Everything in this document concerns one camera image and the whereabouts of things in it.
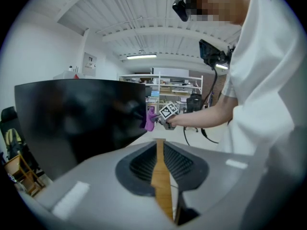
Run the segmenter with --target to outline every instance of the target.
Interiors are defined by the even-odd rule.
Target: white ceiling
[[[28,9],[83,35],[87,28],[124,61],[126,55],[157,53],[160,67],[199,64],[199,40],[227,50],[239,37],[240,26],[213,22],[183,22],[172,9],[174,0],[32,0]],[[134,63],[126,63],[130,69]]]

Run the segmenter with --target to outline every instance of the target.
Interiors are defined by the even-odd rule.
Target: black monitor
[[[151,96],[152,95],[152,91],[153,91],[152,87],[146,86],[146,88],[145,88],[145,96],[146,97]]]
[[[111,80],[51,80],[15,86],[30,151],[55,179],[92,156],[124,148],[146,131],[145,86]]]

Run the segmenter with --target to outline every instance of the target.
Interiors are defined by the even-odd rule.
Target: chair
[[[38,163],[34,159],[32,153],[29,151],[29,148],[27,144],[24,141],[24,135],[22,133],[19,120],[17,117],[17,113],[15,111],[15,108],[13,106],[5,108],[1,112],[1,121],[0,121],[0,130],[3,136],[3,139],[5,140],[5,134],[8,130],[14,128],[20,139],[21,139],[21,154],[23,158],[25,159],[26,163],[30,166],[30,168],[36,172],[37,170],[40,170]],[[38,177],[43,175],[44,172],[37,173]]]
[[[183,113],[193,113],[196,111],[199,111],[202,109],[203,100],[201,98],[201,94],[193,93],[189,98],[187,98],[187,108],[185,111],[185,108],[183,109]]]
[[[46,187],[33,170],[31,170],[20,151],[18,151],[17,156],[5,163],[3,167],[16,181],[21,182],[27,193],[32,197]]]

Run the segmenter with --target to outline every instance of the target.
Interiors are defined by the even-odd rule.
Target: black cable
[[[203,104],[202,104],[201,106],[203,106],[203,105],[205,104],[206,99],[209,97],[210,93],[212,93],[212,91],[213,91],[213,89],[214,89],[214,86],[215,86],[215,83],[216,83],[216,80],[217,80],[217,72],[216,72],[216,69],[215,69],[215,68],[212,68],[212,70],[214,70],[214,72],[215,72],[214,81],[213,81],[213,84],[212,84],[212,86],[211,86],[211,89],[210,89],[208,95],[207,95],[206,98],[203,100]],[[201,133],[202,133],[202,135],[205,136],[206,139],[208,139],[209,141],[211,141],[211,142],[213,142],[213,143],[216,143],[216,144],[219,144],[218,142],[215,142],[215,141],[213,141],[213,140],[211,140],[211,139],[208,138],[205,129],[202,128],[202,129],[201,129]]]
[[[218,142],[213,141],[213,140],[211,140],[211,139],[208,138],[208,136],[207,136],[206,131],[205,131],[204,128],[201,128],[201,133],[202,133],[202,135],[205,136],[209,141],[211,141],[211,142],[213,142],[213,143],[216,143],[216,144],[219,144]]]
[[[190,145],[186,137],[186,127],[183,127],[183,134],[184,134],[184,138],[186,139],[187,144]]]
[[[203,100],[201,106],[203,106],[203,105],[205,104],[206,99],[209,97],[210,93],[213,91],[214,86],[215,86],[215,83],[216,83],[216,81],[217,81],[217,72],[216,72],[216,69],[215,69],[215,68],[212,68],[212,69],[213,69],[214,72],[215,72],[214,81],[213,81],[213,84],[212,84],[212,86],[211,86],[211,88],[210,88],[210,91],[209,91],[208,95],[207,95],[206,98]],[[202,135],[205,136],[209,141],[211,141],[211,142],[213,142],[213,143],[216,143],[216,144],[219,144],[218,142],[215,142],[215,141],[209,139],[208,136],[207,136],[207,134],[206,134],[206,131],[205,131],[203,128],[201,129],[201,133],[202,133]],[[184,138],[186,139],[187,144],[190,145],[190,144],[188,143],[188,140],[187,140],[187,137],[186,137],[186,127],[183,127],[183,134],[184,134]]]
[[[216,72],[216,69],[215,69],[215,68],[213,68],[213,70],[214,70],[214,72],[215,72],[214,81],[213,81],[213,84],[212,84],[212,86],[211,86],[211,88],[210,88],[209,93],[207,94],[206,98],[203,100],[203,102],[202,102],[202,105],[201,105],[201,106],[203,106],[203,105],[205,104],[205,102],[206,102],[207,98],[209,97],[210,93],[213,91],[214,86],[215,86],[215,84],[216,84],[216,81],[217,81],[217,72]]]

